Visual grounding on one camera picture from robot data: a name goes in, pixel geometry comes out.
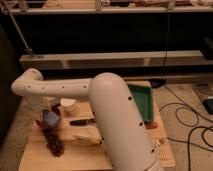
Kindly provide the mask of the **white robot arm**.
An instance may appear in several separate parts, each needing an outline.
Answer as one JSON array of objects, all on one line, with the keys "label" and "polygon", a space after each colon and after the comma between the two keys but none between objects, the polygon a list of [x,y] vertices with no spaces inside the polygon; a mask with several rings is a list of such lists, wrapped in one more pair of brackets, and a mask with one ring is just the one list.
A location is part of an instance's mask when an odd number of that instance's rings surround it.
[{"label": "white robot arm", "polygon": [[91,79],[46,80],[30,68],[11,85],[22,97],[89,101],[115,171],[164,171],[127,83],[113,73]]}]

